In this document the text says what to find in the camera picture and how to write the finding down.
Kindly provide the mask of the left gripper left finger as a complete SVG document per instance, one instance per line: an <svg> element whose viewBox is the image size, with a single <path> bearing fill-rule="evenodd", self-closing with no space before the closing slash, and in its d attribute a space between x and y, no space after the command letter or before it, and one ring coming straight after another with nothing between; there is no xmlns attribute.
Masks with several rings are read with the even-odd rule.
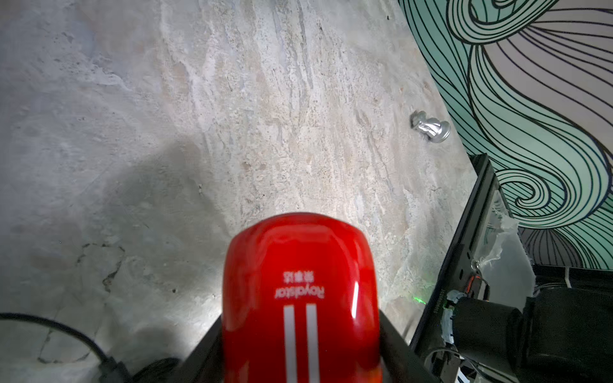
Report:
<svg viewBox="0 0 613 383"><path fill-rule="evenodd" d="M171 383L223 382L223 336L220 315L196 348L171 374Z"/></svg>

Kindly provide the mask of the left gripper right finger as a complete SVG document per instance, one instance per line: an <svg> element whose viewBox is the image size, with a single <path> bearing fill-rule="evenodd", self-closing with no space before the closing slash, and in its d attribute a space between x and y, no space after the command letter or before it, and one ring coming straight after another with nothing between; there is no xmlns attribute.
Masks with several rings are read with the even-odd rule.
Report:
<svg viewBox="0 0 613 383"><path fill-rule="evenodd" d="M424 362L412 351L383 311L379 311L379 322L382 382L439 382L426 369Z"/></svg>

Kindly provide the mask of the red shaver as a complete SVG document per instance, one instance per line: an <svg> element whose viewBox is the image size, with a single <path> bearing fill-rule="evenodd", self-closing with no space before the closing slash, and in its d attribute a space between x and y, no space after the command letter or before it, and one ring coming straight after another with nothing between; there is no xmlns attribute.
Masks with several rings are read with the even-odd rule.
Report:
<svg viewBox="0 0 613 383"><path fill-rule="evenodd" d="M380 382L375 264L362 232L314 213L263 220L223 271L227 382Z"/></svg>

